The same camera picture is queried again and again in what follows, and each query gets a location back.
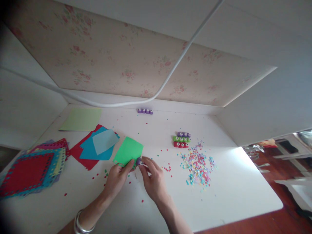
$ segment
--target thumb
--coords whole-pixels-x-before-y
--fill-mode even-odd
[[[123,170],[123,172],[125,173],[125,174],[128,174],[130,171],[131,171],[131,169],[133,168],[133,165],[134,165],[134,160],[132,159],[130,162],[128,162],[128,164],[124,167],[124,170]]]

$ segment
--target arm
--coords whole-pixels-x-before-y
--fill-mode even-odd
[[[193,233],[167,192],[162,169],[150,158],[142,157],[142,161],[148,166],[139,165],[144,187],[165,219],[169,232],[171,234]]]
[[[133,171],[133,165],[134,160],[131,160],[125,167],[119,165],[112,166],[104,190],[80,214],[79,223],[83,229],[91,230],[94,227],[101,215],[122,189],[128,173]],[[75,234],[74,219],[60,230],[58,234]]]

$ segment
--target silver bracelet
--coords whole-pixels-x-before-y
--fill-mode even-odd
[[[91,228],[91,230],[87,231],[87,230],[84,230],[84,229],[80,226],[79,217],[80,217],[80,214],[81,214],[82,211],[83,211],[83,209],[80,210],[80,211],[77,213],[76,217],[75,217],[75,221],[74,221],[74,231],[75,231],[75,234],[88,234],[88,233],[92,232],[93,229],[94,229],[94,227],[95,227],[95,225],[94,225],[93,228]]]

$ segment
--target red paper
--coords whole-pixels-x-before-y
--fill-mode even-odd
[[[73,148],[71,148],[69,151],[70,155],[72,155],[78,162],[80,162],[88,171],[90,171],[98,163],[99,160],[88,160],[88,159],[79,158],[82,151],[83,151],[83,148],[81,148],[80,145],[82,143],[84,143],[85,140],[88,139],[93,132],[96,132],[101,127],[103,127],[103,126],[98,124],[97,127],[95,128],[95,130],[90,132],[85,138],[83,138],[81,141],[79,141],[79,143],[77,145],[75,145]]]
[[[42,185],[54,153],[18,158],[7,173],[0,196],[11,196]]]
[[[66,149],[66,159],[70,156],[69,149],[68,149],[68,144],[65,138],[60,139],[52,144],[41,144],[33,148],[29,153],[33,153],[36,149],[44,149],[44,150],[51,150],[51,149],[59,149],[65,147]]]

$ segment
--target light green paper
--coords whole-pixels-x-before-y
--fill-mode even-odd
[[[101,117],[101,108],[73,108],[60,131],[93,131]]]
[[[133,168],[136,167],[137,158],[141,157],[143,151],[143,145],[135,141],[130,137],[126,137],[120,146],[113,162],[119,163],[120,166],[124,167],[130,162],[131,159],[134,159]]]

